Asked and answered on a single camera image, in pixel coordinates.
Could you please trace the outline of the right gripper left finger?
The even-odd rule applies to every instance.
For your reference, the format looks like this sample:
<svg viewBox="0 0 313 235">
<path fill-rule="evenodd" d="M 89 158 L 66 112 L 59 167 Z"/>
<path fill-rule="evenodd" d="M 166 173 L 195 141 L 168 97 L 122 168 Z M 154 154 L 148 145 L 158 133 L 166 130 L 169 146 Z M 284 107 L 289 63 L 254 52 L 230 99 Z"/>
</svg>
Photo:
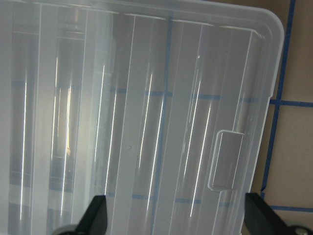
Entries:
<svg viewBox="0 0 313 235">
<path fill-rule="evenodd" d="M 94 196 L 74 229 L 75 235 L 105 235 L 108 227 L 105 195 Z"/>
</svg>

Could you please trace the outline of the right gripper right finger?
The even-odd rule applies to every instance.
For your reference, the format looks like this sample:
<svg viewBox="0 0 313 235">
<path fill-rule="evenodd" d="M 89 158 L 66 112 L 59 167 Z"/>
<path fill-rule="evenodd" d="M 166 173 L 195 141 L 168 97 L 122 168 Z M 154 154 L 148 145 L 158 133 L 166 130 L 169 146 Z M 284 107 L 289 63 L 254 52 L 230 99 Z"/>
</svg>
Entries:
<svg viewBox="0 0 313 235">
<path fill-rule="evenodd" d="M 244 224 L 251 235 L 292 235 L 293 231 L 257 193 L 245 194 Z"/>
</svg>

